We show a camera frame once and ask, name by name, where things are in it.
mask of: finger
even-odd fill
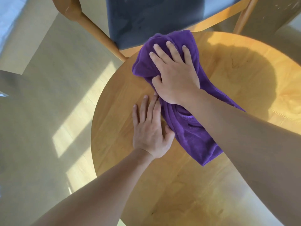
[[[165,131],[166,131],[166,135],[165,135],[165,143],[166,145],[170,148],[173,139],[175,138],[175,133],[173,130],[170,129],[170,127],[168,127],[168,125],[165,125]]]
[[[148,96],[144,95],[142,103],[141,103],[141,107],[140,107],[140,111],[139,111],[139,115],[140,115],[140,123],[144,123],[145,122],[145,117],[146,117],[146,105],[148,103]]]
[[[155,87],[156,92],[160,95],[161,91],[163,89],[163,83],[161,81],[160,75],[157,75],[156,77],[153,77],[151,80],[153,86]]]
[[[161,104],[160,101],[157,100],[155,107],[153,108],[153,120],[152,123],[161,125]]]
[[[184,52],[185,63],[190,66],[193,66],[189,49],[185,45],[183,45],[182,50]]]
[[[146,116],[146,120],[147,121],[152,121],[152,119],[153,119],[153,109],[154,109],[154,107],[155,107],[155,104],[156,104],[156,101],[158,100],[158,94],[156,93],[156,91],[155,91],[155,93],[153,94],[153,98],[152,98],[152,100],[151,100],[151,102],[150,102],[150,104],[149,104],[149,106],[148,106],[148,113],[147,113],[147,116]]]
[[[173,62],[173,60],[166,54],[159,45],[154,44],[153,48],[155,49],[157,55],[163,60],[164,63],[168,64]]]
[[[173,45],[172,42],[170,41],[167,41],[166,42],[166,46],[168,47],[170,53],[171,53],[171,56],[172,56],[172,59],[176,62],[176,63],[183,63],[183,60],[178,52],[178,50],[175,48],[175,45]]]
[[[138,125],[137,105],[133,106],[133,124],[134,128]]]
[[[160,73],[162,73],[163,71],[163,67],[164,65],[166,65],[162,59],[160,59],[155,53],[153,53],[152,51],[150,52],[150,58],[153,61],[153,63],[156,65],[156,67],[158,68],[158,70],[160,71]]]

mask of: person's right arm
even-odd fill
[[[185,63],[157,45],[150,57],[162,79],[153,85],[165,101],[185,107],[204,126],[268,209],[285,225],[301,222],[301,136],[262,121],[199,89],[188,48]]]

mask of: black leather cushion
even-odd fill
[[[207,19],[240,0],[106,0],[111,39],[119,49],[142,45]]]

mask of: table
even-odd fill
[[[248,113],[301,134],[301,67],[276,49],[225,32],[194,32],[200,63],[213,84]],[[112,76],[96,106],[91,148],[97,176],[132,151],[132,106],[151,86],[133,76],[137,54]],[[174,140],[151,163],[122,213],[132,225],[282,225],[225,154],[205,167]]]

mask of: chair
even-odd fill
[[[53,0],[58,11],[78,22],[123,62],[149,37],[175,30],[205,30],[239,12],[240,34],[258,0],[106,0],[110,37],[83,12],[79,0]]]

